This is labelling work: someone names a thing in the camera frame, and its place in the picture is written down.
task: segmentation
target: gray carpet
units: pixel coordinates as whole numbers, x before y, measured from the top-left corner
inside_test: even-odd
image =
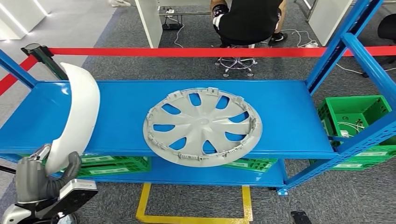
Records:
[[[284,28],[308,30],[299,5],[289,1]],[[360,39],[366,45],[390,44],[376,37],[376,26],[381,18],[396,8],[382,8]],[[202,11],[201,7],[175,8],[177,11]],[[185,29],[179,43],[185,47],[218,46],[219,40],[208,16],[184,19]],[[99,39],[97,47],[146,47],[148,42],[135,7],[117,9],[114,17]],[[164,32],[161,47],[175,47],[176,31]],[[297,36],[290,36],[280,47],[293,47]],[[310,73],[316,58],[265,58],[254,67],[253,79],[304,79]],[[84,63],[97,79],[223,79],[222,69],[216,68],[210,58],[117,58],[89,57]],[[353,58],[343,58],[340,64],[360,70]],[[389,72],[396,76],[396,70]],[[245,79],[245,72],[233,72],[231,78]],[[377,94],[376,87],[358,74],[335,68],[314,96],[315,103],[325,97]],[[252,223],[288,224],[290,212],[305,210],[312,223],[395,223],[396,216],[396,160],[390,160],[361,172],[328,171],[279,197],[266,188],[251,188]],[[306,167],[307,161],[288,160],[289,174]],[[99,193],[78,211],[81,223],[130,224],[135,219],[141,184],[98,183]],[[7,193],[12,196],[12,189]],[[5,204],[5,197],[0,201]],[[239,187],[153,185],[148,201],[148,215],[241,217]]]

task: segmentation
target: electrical wire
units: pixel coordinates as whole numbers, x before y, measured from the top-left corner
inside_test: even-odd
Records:
[[[339,125],[346,125],[346,126],[354,128],[358,133],[360,132],[360,130],[357,127],[355,127],[355,126],[348,125],[348,124],[339,124]]]
[[[298,34],[298,38],[299,38],[298,44],[297,44],[297,47],[298,47],[298,48],[305,48],[305,47],[306,47],[307,45],[309,45],[309,44],[316,44],[316,43],[317,43],[315,40],[311,39],[311,37],[309,36],[308,31],[306,31],[306,30],[298,31],[298,30],[296,30],[296,29],[283,29],[283,30],[281,30],[281,31],[283,31],[283,32],[284,32],[284,31],[293,31],[293,33],[291,33],[292,35],[295,34],[295,33],[297,33],[297,34]],[[306,44],[300,45],[300,44],[301,44],[301,41],[302,41],[302,36],[301,36],[300,33],[307,33],[308,39],[309,39],[310,41],[309,41],[308,43],[306,43]]]
[[[359,128],[362,128],[362,129],[364,129],[364,128],[365,128],[364,126],[355,125],[355,124],[348,123],[348,122],[338,122],[338,124],[347,124],[347,125],[353,125],[353,126],[355,126],[355,127],[359,127]]]
[[[170,19],[170,20],[176,21],[177,23],[180,23],[179,20],[175,20],[175,19],[170,18],[170,17],[168,17],[168,16],[167,16],[167,18]],[[177,45],[177,46],[183,48],[183,46],[182,46],[181,44],[177,43],[177,41],[179,40],[180,31],[182,31],[182,29],[184,28],[184,24],[183,24],[183,23],[181,23],[181,24],[182,24],[182,27],[181,27],[181,28],[179,29],[179,31],[177,32],[177,34],[176,34],[176,39],[175,39],[175,41],[174,41],[173,43],[174,43],[175,45]]]
[[[344,67],[342,67],[341,65],[339,65],[339,64],[336,64],[338,67],[340,67],[341,69],[343,69],[343,70],[345,70],[345,71],[351,71],[351,72],[354,72],[354,73],[357,73],[357,74],[363,74],[363,72],[359,72],[359,71],[355,71],[355,70],[351,70],[351,69],[346,69],[346,68],[344,68]],[[391,70],[395,70],[396,68],[392,68],[392,69],[387,69],[387,70],[384,70],[384,71],[391,71]]]

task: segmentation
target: black sneaker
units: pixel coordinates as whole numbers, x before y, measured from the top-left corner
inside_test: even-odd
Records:
[[[283,34],[283,33],[277,33],[277,34],[273,34],[271,39],[268,42],[269,46],[274,46],[277,45],[280,42],[283,42],[287,39],[287,34]]]

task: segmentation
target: person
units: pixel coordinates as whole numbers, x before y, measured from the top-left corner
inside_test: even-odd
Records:
[[[220,47],[250,45],[268,38],[269,46],[287,39],[281,33],[287,0],[211,0],[213,26],[221,39]]]

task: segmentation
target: blue metal shelf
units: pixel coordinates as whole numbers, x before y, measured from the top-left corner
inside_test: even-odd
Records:
[[[142,132],[149,109],[176,90],[216,87],[242,96],[261,116],[262,137],[247,157],[337,155],[303,81],[98,81],[98,85],[100,110],[88,154],[156,156]],[[29,154],[52,142],[64,129],[70,102],[68,82],[38,83],[0,129],[0,153]]]
[[[98,182],[172,183],[223,186],[285,187],[286,172],[282,160],[278,160],[266,173],[228,167],[194,168],[168,162],[160,157],[152,158],[152,171],[146,173],[106,175],[88,178]]]
[[[226,167],[191,168],[153,158],[152,171],[109,175],[97,181],[277,187],[278,194],[396,135],[396,84],[364,49],[357,36],[382,0],[358,0],[334,34],[306,81],[98,81],[98,122],[86,150],[89,154],[155,156],[142,136],[146,113],[167,94],[196,87],[216,87],[239,95],[260,114],[263,134],[247,158],[321,159],[291,178],[283,160],[267,173]],[[316,114],[311,96],[347,48],[385,96],[389,112],[333,150]],[[32,89],[0,129],[0,153],[29,154],[58,138],[70,109],[69,83],[39,82],[0,50],[0,65]],[[15,160],[16,157],[4,156]]]

